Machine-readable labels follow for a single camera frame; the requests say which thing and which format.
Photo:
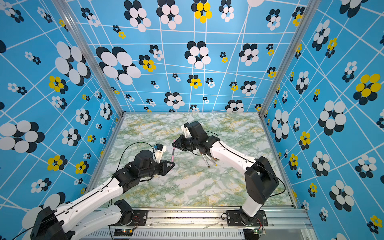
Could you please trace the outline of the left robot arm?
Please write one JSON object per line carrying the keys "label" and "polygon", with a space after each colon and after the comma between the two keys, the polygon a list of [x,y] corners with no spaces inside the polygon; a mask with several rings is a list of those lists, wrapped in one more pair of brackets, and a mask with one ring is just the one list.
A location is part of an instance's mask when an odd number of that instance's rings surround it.
{"label": "left robot arm", "polygon": [[97,209],[141,182],[156,175],[165,176],[176,164],[161,157],[159,152],[140,151],[132,162],[82,197],[67,204],[58,197],[56,203],[45,205],[21,235],[25,240],[80,240],[110,225],[137,226],[133,209],[125,200],[116,201],[103,211]]}

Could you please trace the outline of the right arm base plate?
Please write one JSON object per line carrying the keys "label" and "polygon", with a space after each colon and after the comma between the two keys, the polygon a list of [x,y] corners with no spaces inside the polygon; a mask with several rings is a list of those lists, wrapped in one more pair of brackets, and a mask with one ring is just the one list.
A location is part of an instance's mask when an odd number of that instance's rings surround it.
{"label": "right arm base plate", "polygon": [[266,213],[259,210],[254,217],[249,217],[241,210],[226,211],[227,224],[229,227],[257,227],[262,228],[268,226]]}

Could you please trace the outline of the pink fountain pen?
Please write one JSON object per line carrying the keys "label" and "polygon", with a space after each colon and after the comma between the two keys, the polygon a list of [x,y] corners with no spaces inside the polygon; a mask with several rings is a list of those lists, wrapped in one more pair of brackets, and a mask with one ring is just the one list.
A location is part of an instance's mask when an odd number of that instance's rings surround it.
{"label": "pink fountain pen", "polygon": [[174,147],[174,143],[176,142],[176,140],[173,141],[173,148],[172,148],[172,156],[171,156],[171,162],[174,162],[174,158],[175,158],[175,150],[176,148]]}

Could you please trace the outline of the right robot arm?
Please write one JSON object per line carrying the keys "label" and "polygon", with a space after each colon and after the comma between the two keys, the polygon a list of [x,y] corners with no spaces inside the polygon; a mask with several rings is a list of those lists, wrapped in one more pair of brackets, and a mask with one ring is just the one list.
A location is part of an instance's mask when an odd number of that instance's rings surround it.
{"label": "right robot arm", "polygon": [[240,207],[240,219],[245,226],[254,224],[257,213],[275,196],[274,191],[282,182],[269,160],[263,156],[253,158],[229,147],[219,137],[209,136],[198,121],[185,123],[181,129],[184,133],[172,143],[174,148],[191,153],[198,150],[244,175],[248,197]]}

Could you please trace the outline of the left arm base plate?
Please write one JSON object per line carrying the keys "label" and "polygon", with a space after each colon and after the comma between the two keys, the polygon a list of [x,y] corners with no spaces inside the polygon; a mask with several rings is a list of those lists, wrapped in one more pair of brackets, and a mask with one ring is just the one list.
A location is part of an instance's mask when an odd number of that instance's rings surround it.
{"label": "left arm base plate", "polygon": [[147,210],[133,210],[129,215],[123,215],[122,219],[114,224],[116,227],[130,226],[130,227],[141,227],[145,226],[148,219]]}

